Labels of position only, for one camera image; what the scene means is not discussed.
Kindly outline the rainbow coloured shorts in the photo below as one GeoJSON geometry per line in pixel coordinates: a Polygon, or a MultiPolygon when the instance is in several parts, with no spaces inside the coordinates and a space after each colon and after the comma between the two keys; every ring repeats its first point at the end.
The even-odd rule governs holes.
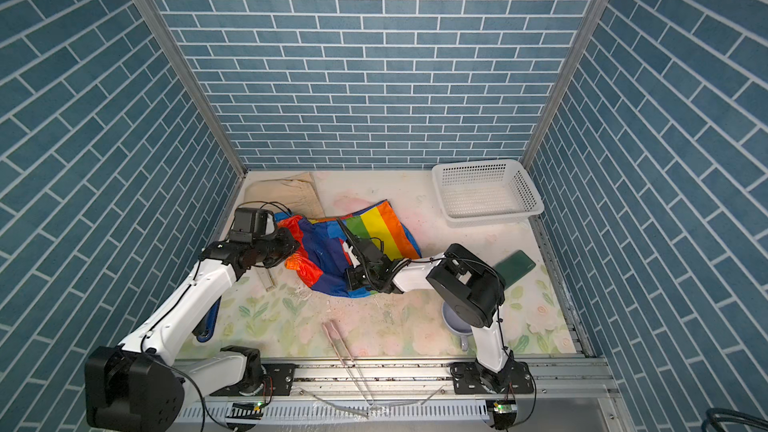
{"type": "Polygon", "coordinates": [[[309,219],[281,212],[277,224],[287,228],[299,243],[285,267],[295,271],[307,287],[326,295],[363,298],[374,292],[370,285],[349,284],[347,270],[357,258],[348,233],[371,241],[390,259],[421,257],[415,238],[387,200],[337,218],[309,219]]]}

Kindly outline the beige shorts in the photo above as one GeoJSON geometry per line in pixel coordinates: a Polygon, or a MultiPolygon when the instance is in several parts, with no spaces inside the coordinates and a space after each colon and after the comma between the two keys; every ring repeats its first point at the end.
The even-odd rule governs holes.
{"type": "Polygon", "coordinates": [[[245,188],[244,201],[247,206],[280,202],[295,215],[312,219],[326,216],[309,172],[254,182],[245,188]]]}

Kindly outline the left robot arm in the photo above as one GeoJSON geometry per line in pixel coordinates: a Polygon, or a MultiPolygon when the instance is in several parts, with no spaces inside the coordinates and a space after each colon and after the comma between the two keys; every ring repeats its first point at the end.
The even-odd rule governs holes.
{"type": "Polygon", "coordinates": [[[270,397],[273,381],[255,348],[228,346],[177,365],[184,342],[251,268],[275,267],[299,249],[269,204],[239,207],[225,238],[206,246],[178,288],[133,332],[98,347],[84,366],[86,420],[112,431],[165,431],[179,413],[222,389],[270,397]]]}

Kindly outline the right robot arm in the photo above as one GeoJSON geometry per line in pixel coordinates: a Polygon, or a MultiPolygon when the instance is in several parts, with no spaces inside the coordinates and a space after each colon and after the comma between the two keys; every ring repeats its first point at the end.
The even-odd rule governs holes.
{"type": "Polygon", "coordinates": [[[433,290],[471,327],[480,370],[499,374],[507,366],[511,354],[503,341],[500,317],[507,285],[469,249],[454,243],[435,256],[394,260],[375,239],[352,237],[343,247],[352,260],[346,269],[351,289],[383,294],[433,290]]]}

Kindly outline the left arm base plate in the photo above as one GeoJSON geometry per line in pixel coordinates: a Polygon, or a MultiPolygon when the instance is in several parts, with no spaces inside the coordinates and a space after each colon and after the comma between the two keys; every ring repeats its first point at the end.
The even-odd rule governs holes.
{"type": "Polygon", "coordinates": [[[212,393],[212,396],[262,397],[289,396],[296,365],[293,363],[260,363],[248,365],[244,377],[234,385],[212,393]]]}

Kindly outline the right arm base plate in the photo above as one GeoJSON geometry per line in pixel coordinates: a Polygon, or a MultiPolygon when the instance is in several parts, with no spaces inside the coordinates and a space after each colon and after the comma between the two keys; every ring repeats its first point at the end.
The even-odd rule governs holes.
{"type": "Polygon", "coordinates": [[[535,391],[528,364],[514,359],[508,360],[499,372],[477,361],[453,362],[448,370],[457,395],[532,394],[535,391]]]}

